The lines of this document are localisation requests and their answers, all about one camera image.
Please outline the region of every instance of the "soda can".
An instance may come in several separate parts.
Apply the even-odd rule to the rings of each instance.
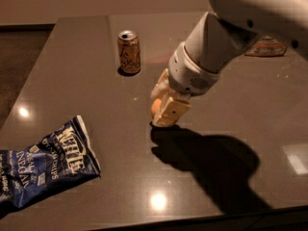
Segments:
[[[134,75],[141,71],[141,49],[136,32],[125,30],[117,38],[120,70],[123,74]]]

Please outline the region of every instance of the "dark floor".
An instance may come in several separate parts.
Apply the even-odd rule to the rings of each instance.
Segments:
[[[3,32],[0,30],[0,129],[4,124],[51,29]],[[307,222],[276,226],[263,231],[308,231]]]

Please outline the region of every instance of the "black plastic wrapper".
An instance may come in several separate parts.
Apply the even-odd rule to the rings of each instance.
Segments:
[[[77,115],[22,151],[0,150],[0,206],[10,202],[22,208],[40,195],[99,173],[84,121]]]

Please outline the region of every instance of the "brown object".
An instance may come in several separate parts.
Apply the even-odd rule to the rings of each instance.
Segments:
[[[137,33],[125,30],[118,34],[118,55],[121,71],[137,74],[141,70],[141,49]]]
[[[286,44],[274,38],[264,36],[244,54],[249,57],[281,57],[286,51]]]

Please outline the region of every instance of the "gray tabletop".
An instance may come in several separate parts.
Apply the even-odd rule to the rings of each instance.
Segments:
[[[178,126],[151,127],[149,93],[201,15],[58,21],[0,147],[23,149],[81,115],[101,177],[6,215],[1,230],[83,230],[308,205],[308,64],[290,49],[281,58],[240,56],[192,100]],[[116,39],[125,29],[141,41],[141,72],[132,77],[117,72]]]

